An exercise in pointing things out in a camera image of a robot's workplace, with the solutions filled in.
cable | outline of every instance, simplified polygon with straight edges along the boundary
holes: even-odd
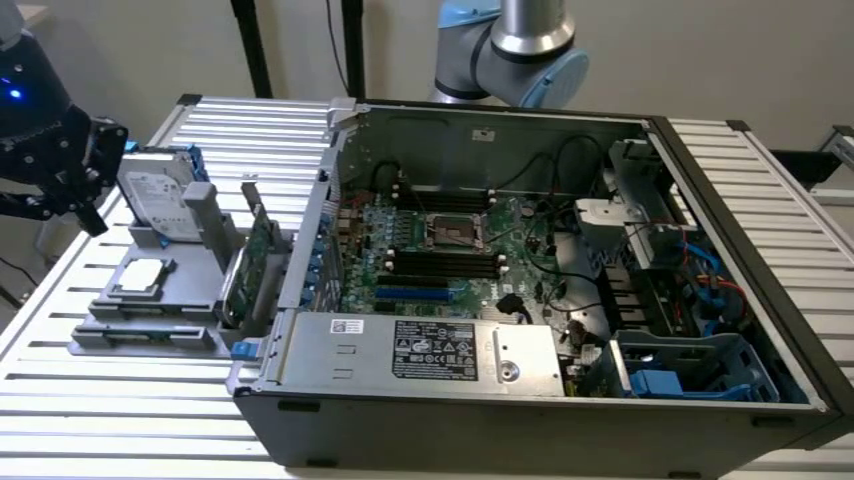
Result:
[[[21,302],[15,295],[10,293],[3,285],[0,285],[0,298],[3,298],[15,310],[21,310],[25,304]]]
[[[37,282],[37,280],[33,278],[33,275],[30,275],[30,272],[27,270],[25,270],[22,267],[19,267],[18,265],[14,265],[13,263],[10,263],[10,261],[0,257],[0,262],[6,263],[6,265],[10,268],[14,268],[15,270],[18,270],[19,272],[22,272],[22,274],[25,274],[25,276],[27,277],[27,279],[30,280],[30,282],[34,284],[35,287],[39,286],[39,282]]]
[[[552,161],[552,162],[554,163],[554,159],[552,158],[552,155],[549,155],[549,154],[548,154],[548,153],[545,153],[545,152],[538,152],[538,153],[536,153],[536,154],[534,154],[534,156],[532,157],[532,160],[529,160],[529,163],[526,163],[526,164],[525,164],[525,167],[522,167],[522,170],[520,170],[520,172],[518,172],[513,177],[510,177],[510,179],[509,179],[509,180],[506,180],[506,181],[504,181],[502,183],[500,183],[500,184],[494,187],[494,188],[496,188],[496,190],[501,190],[501,189],[504,189],[508,185],[510,185],[513,182],[516,182],[516,181],[520,179],[520,177],[521,177],[522,175],[525,175],[525,172],[528,172],[528,171],[529,171],[529,169],[532,168],[532,166],[534,165],[534,163],[537,162],[537,160],[540,160],[541,158],[544,158],[544,159],[546,159],[546,160],[549,160],[549,161]]]
[[[699,275],[697,282],[701,284],[709,284],[712,283],[712,278],[709,277],[709,275]],[[736,290],[736,292],[739,293],[739,296],[743,299],[743,308],[739,317],[740,319],[745,318],[745,315],[748,315],[748,294],[745,293],[745,290],[733,282],[728,282],[721,276],[719,276],[719,285]]]
[[[345,80],[345,71],[342,70],[342,60],[338,57],[338,42],[336,41],[336,31],[333,29],[333,8],[330,7],[330,0],[326,0],[326,27],[330,31],[330,41],[333,42],[333,55],[336,56],[336,67],[338,68],[338,78],[342,80],[342,85],[345,86],[345,92],[348,92],[348,96],[350,95],[350,85],[348,85],[348,81]]]
[[[373,193],[377,193],[377,175],[380,174],[380,170],[386,165],[394,165],[396,168],[398,169],[398,172],[401,171],[401,162],[398,162],[396,159],[384,160],[378,162],[377,165],[374,165],[374,170],[372,171],[372,183],[369,183],[369,191]]]
[[[566,210],[566,208],[562,209],[562,210],[557,210],[556,211],[556,215],[560,214],[565,210]],[[534,220],[534,222],[532,222],[532,226],[529,227],[529,230],[528,230],[528,232],[525,234],[525,243],[526,243],[526,245],[528,245],[529,238],[532,238],[532,233],[534,232],[534,227],[538,225],[541,220],[542,220],[542,217],[541,217],[541,219]],[[537,268],[541,272],[550,273],[550,274],[558,275],[561,277],[582,278],[582,279],[588,280],[590,283],[593,283],[594,285],[597,285],[597,287],[600,286],[600,284],[597,283],[597,280],[593,277],[589,277],[588,275],[584,275],[581,273],[562,272],[561,270],[552,270],[552,269],[544,267],[540,263],[537,263],[537,261],[532,257],[532,253],[529,252],[528,246],[524,246],[524,252],[525,252],[525,258],[532,263],[534,268]]]
[[[556,158],[554,158],[554,170],[552,173],[552,186],[553,188],[556,187],[557,184],[561,183],[561,176],[558,173],[558,168],[561,166],[561,157],[564,156],[564,151],[566,149],[566,147],[569,145],[572,145],[573,143],[576,143],[580,140],[588,140],[593,146],[597,149],[597,153],[598,153],[598,158],[601,161],[601,168],[600,170],[605,170],[605,149],[602,148],[602,144],[600,143],[600,141],[590,135],[588,135],[586,133],[578,133],[576,135],[570,135],[569,137],[566,137],[564,139],[564,141],[561,142],[561,145],[558,146],[558,153],[556,154]],[[596,185],[597,185],[597,179],[594,179],[593,185],[590,187],[590,193],[589,196],[593,196],[593,191],[596,189]]]
[[[548,305],[549,308],[552,308],[556,312],[562,312],[562,313],[574,313],[574,312],[581,312],[582,310],[588,310],[589,308],[593,307],[602,307],[605,305],[602,305],[602,302],[596,302],[592,303],[590,305],[585,305],[584,307],[578,307],[578,308],[561,308],[561,307],[556,307],[554,304],[552,303],[552,296],[556,293],[556,291],[558,290],[558,288],[561,288],[561,285],[564,285],[566,283],[566,280],[562,280],[561,283],[558,284],[557,287],[554,287],[549,293],[546,294],[546,299],[544,300],[544,305]]]

black cable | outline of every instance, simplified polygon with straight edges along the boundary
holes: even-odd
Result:
[[[397,160],[384,160],[377,165],[374,165],[374,171],[372,172],[372,183],[369,183],[369,191],[377,193],[377,175],[380,174],[380,170],[386,165],[394,165],[401,171],[401,162]]]
[[[534,163],[537,162],[537,160],[540,160],[541,158],[548,159],[549,161],[552,161],[554,163],[554,159],[552,158],[552,155],[549,155],[545,152],[538,152],[537,154],[534,154],[534,156],[532,157],[532,160],[529,160],[529,163],[525,164],[525,167],[522,167],[522,170],[520,170],[520,172],[505,182],[500,183],[496,186],[496,190],[501,190],[502,188],[505,188],[508,185],[510,185],[513,182],[516,182],[520,177],[522,175],[525,175],[525,172],[529,171],[529,169],[532,168],[532,166],[534,165]]]
[[[556,215],[558,215],[565,210],[566,210],[566,208],[564,210],[557,210],[556,211]],[[540,224],[541,220],[542,220],[542,217],[541,217],[541,219],[534,220],[532,222],[532,226],[529,227],[529,230],[528,230],[528,232],[525,234],[524,251],[525,251],[525,257],[526,257],[528,261],[534,266],[534,268],[537,268],[541,272],[550,273],[552,275],[558,275],[561,277],[582,278],[582,279],[588,280],[590,283],[593,283],[594,285],[597,285],[597,287],[598,287],[600,284],[597,283],[597,280],[593,277],[589,277],[588,275],[584,275],[581,273],[570,273],[570,272],[562,272],[561,270],[552,270],[550,268],[546,268],[540,263],[537,263],[537,261],[532,257],[532,253],[529,252],[529,248],[528,248],[528,243],[529,243],[529,238],[532,238],[532,233],[534,233],[534,228]]]
[[[13,308],[17,310],[21,310],[22,307],[25,306],[21,300],[15,298],[15,295],[10,293],[10,291],[6,289],[3,285],[0,285],[0,298],[3,298],[10,303],[10,305],[13,305]]]
[[[596,302],[592,303],[589,305],[585,305],[584,307],[578,307],[578,308],[561,308],[561,307],[556,307],[556,305],[552,303],[552,296],[554,295],[556,291],[558,290],[558,288],[561,288],[561,285],[565,284],[565,281],[561,281],[561,284],[554,287],[549,293],[546,294],[546,298],[544,300],[544,308],[546,308],[546,306],[549,308],[552,308],[556,312],[561,312],[561,313],[574,313],[574,312],[581,312],[582,310],[588,310],[589,308],[593,307],[605,307],[605,305],[602,304],[602,302]]]
[[[569,137],[566,137],[564,139],[564,141],[561,142],[561,145],[558,146],[558,153],[556,154],[556,158],[554,158],[554,170],[552,173],[552,186],[554,187],[556,185],[560,185],[561,183],[561,176],[558,173],[558,167],[561,165],[561,157],[564,156],[564,150],[566,149],[568,146],[570,146],[573,143],[576,143],[580,140],[588,140],[593,146],[597,149],[597,153],[598,153],[598,158],[600,161],[602,162],[602,169],[605,169],[605,148],[602,148],[602,144],[600,143],[600,141],[590,135],[588,135],[586,133],[578,133],[574,135],[570,135]]]
[[[33,278],[33,275],[30,275],[30,272],[27,270],[25,270],[22,267],[19,267],[18,265],[14,265],[13,263],[10,263],[10,261],[0,257],[0,262],[6,263],[6,265],[10,268],[14,268],[15,270],[18,270],[19,272],[22,272],[25,274],[25,276],[27,277],[27,279],[33,282],[34,286],[39,286],[39,282],[37,282],[37,280]]]
[[[574,312],[581,312],[582,310],[588,310],[589,308],[593,307],[604,307],[605,305],[602,305],[602,302],[596,302],[592,303],[590,305],[585,305],[584,307],[578,307],[578,308],[558,308],[556,307],[552,302],[549,302],[549,308],[552,308],[553,310],[556,310],[557,312],[562,312],[562,313],[574,313]]]
[[[338,78],[342,80],[342,85],[345,86],[345,92],[348,92],[348,96],[350,94],[350,86],[348,85],[348,81],[345,80],[345,71],[342,69],[342,60],[338,57],[338,42],[336,41],[336,30],[333,29],[333,8],[330,7],[330,0],[326,0],[326,27],[330,31],[330,41],[333,42],[333,55],[336,56],[336,67],[338,68]]]

power supply label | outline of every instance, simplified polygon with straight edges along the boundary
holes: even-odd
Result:
[[[477,382],[477,346],[472,323],[398,320],[392,373],[398,378]]]

blue cable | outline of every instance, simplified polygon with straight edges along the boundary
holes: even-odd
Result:
[[[688,245],[689,252],[692,252],[695,255],[697,255],[699,257],[701,257],[704,260],[709,262],[709,264],[712,265],[712,269],[716,272],[716,275],[721,273],[721,259],[719,257],[712,255],[707,250],[704,250],[697,245],[693,245],[691,243],[680,242],[677,245],[680,246],[680,248],[687,248],[687,245]]]

